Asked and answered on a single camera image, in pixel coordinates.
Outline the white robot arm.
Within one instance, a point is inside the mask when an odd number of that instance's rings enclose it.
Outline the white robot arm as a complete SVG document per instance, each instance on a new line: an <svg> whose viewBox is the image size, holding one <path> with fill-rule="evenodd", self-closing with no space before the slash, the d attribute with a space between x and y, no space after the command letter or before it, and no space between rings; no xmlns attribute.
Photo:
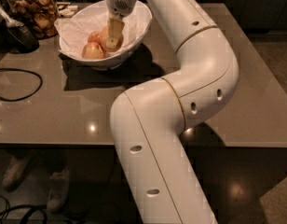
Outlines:
<svg viewBox="0 0 287 224"><path fill-rule="evenodd" d="M231 99L236 55L195 0L146 0L171 43L179 70L123 91L114 101L116 152L144 224L218 224L179 136ZM110 29L136 0L106 0Z"/></svg>

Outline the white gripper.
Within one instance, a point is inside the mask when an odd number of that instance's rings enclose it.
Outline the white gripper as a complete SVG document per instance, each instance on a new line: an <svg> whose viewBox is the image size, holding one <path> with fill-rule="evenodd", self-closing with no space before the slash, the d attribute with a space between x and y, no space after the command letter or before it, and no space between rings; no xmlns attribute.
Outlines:
<svg viewBox="0 0 287 224"><path fill-rule="evenodd" d="M106 5L111 14L128 17L134 10L137 0L106 0ZM106 47L118 49L123 42L125 23L117 17L110 17L107 21Z"/></svg>

